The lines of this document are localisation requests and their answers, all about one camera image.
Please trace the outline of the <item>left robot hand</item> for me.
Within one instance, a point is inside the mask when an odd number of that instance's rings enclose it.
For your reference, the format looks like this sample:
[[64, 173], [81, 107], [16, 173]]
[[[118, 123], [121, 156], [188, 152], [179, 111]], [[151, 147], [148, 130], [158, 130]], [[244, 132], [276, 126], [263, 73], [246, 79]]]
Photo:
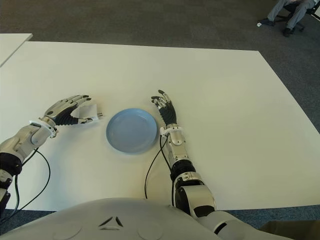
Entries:
[[74, 95], [62, 100], [58, 100], [55, 104], [49, 107], [43, 117], [39, 120], [47, 122], [51, 126], [68, 126], [87, 124], [92, 121], [88, 117], [74, 117], [71, 113], [83, 103], [90, 101], [89, 95]]

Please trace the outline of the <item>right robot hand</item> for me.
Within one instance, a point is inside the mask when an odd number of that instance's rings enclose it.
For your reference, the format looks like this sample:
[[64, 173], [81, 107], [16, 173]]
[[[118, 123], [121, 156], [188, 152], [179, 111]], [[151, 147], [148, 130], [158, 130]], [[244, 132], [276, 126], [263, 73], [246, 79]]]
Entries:
[[159, 89], [160, 95], [152, 96], [151, 102], [157, 107], [166, 126], [177, 124], [177, 115], [174, 105], [167, 93]]

